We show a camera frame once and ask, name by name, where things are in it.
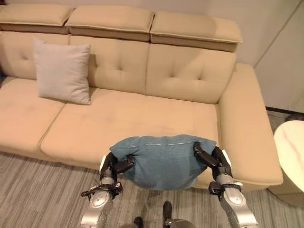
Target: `side table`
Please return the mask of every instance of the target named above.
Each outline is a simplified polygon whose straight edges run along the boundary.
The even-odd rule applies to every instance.
[[[274,138],[284,182],[268,189],[280,200],[304,207],[304,121],[281,124]]]

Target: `floor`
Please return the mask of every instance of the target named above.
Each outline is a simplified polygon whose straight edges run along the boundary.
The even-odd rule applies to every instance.
[[[273,130],[285,114],[268,112]],[[98,171],[0,153],[1,228],[76,228],[87,199],[80,192],[94,185]],[[207,190],[155,191],[120,179],[124,193],[114,200],[107,228],[132,228],[141,216],[145,228],[160,228],[162,205],[173,204],[173,216],[197,228],[229,228],[217,197]],[[289,206],[267,190],[244,192],[261,228],[303,228],[304,209]]]

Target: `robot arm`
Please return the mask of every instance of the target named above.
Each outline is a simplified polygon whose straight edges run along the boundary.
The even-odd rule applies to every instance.
[[[209,155],[200,147],[199,142],[193,146],[194,156],[212,169],[215,181],[209,185],[209,192],[218,195],[220,204],[227,214],[232,228],[256,228],[257,220],[246,204],[246,199],[241,193],[241,183],[232,179],[231,166],[222,150],[218,147]]]
[[[113,199],[122,194],[123,187],[117,182],[117,174],[125,172],[134,164],[134,157],[128,156],[127,161],[117,162],[112,153],[104,157],[101,169],[99,185],[84,191],[81,196],[89,198],[89,205],[81,219],[81,228],[104,228],[106,219],[113,207]]]

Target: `gray pillow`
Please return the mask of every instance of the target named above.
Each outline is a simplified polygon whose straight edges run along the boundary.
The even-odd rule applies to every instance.
[[[90,45],[58,45],[33,38],[38,95],[90,105]]]

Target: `sofa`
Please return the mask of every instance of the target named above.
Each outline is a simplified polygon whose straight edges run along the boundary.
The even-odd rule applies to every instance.
[[[255,72],[236,63],[235,22],[125,6],[10,4],[0,28],[0,151],[98,169],[124,138],[190,134],[227,151],[245,190],[282,183]],[[91,105],[37,95],[33,36],[91,45]],[[210,181],[207,169],[195,187]]]

